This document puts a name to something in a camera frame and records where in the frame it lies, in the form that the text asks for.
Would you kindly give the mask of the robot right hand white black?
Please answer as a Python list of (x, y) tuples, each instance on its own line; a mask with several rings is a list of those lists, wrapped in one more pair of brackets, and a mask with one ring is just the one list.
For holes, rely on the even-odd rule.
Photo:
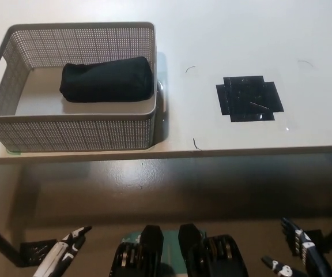
[(305, 272), (301, 272), (269, 256), (261, 258), (264, 265), (277, 276), (332, 277), (331, 265), (307, 232), (288, 218), (281, 219), (281, 226), (292, 254), (300, 258), (305, 266)]

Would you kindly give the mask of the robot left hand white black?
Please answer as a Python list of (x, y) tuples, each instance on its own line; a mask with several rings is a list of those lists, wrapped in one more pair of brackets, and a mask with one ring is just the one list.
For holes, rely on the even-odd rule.
[(40, 263), (34, 277), (63, 276), (86, 241), (85, 234), (92, 226), (81, 227), (58, 241)]

